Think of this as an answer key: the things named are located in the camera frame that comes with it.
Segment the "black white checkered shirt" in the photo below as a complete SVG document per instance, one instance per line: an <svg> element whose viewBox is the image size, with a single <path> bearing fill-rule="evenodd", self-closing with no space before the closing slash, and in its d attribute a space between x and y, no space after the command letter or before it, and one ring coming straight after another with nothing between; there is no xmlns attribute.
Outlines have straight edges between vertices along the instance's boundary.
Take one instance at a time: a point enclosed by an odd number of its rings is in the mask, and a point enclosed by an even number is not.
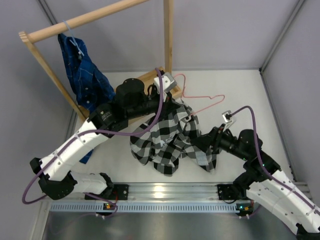
<svg viewBox="0 0 320 240"><path fill-rule="evenodd" d="M144 166L152 163L155 170L165 176L172 176L180 160L186 157L204 171L211 172L216 168L218 152L211 147L203 152L191 144L191 140L201 136L198 117L181 98L173 102L178 108L150 131L130 137L131 154Z"/></svg>

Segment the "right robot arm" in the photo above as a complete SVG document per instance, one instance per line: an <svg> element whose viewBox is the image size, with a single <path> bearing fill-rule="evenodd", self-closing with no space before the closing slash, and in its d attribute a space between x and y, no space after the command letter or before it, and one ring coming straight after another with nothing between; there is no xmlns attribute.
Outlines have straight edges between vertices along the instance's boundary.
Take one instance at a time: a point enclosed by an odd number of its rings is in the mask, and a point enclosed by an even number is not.
<svg viewBox="0 0 320 240"><path fill-rule="evenodd" d="M262 151L262 140L252 129L238 137L214 127L209 133L191 140L202 151L225 151L244 161L244 172L232 183L239 198L257 202L276 216L298 240L320 238L320 209L290 180L280 165Z"/></svg>

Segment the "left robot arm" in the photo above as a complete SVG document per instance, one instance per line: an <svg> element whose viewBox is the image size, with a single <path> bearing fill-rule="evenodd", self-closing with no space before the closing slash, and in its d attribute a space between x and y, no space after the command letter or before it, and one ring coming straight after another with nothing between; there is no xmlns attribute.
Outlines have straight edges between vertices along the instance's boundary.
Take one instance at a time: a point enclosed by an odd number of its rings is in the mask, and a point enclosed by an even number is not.
<svg viewBox="0 0 320 240"><path fill-rule="evenodd" d="M137 78L128 78L116 88L112 101L98 106L80 129L50 155L30 161L43 193L60 200L72 193L90 194L106 200L114 184L105 173L79 173L72 167L98 145L129 126L129 121L155 113L163 118L178 108L170 91L177 82L168 74L156 77L148 88Z"/></svg>

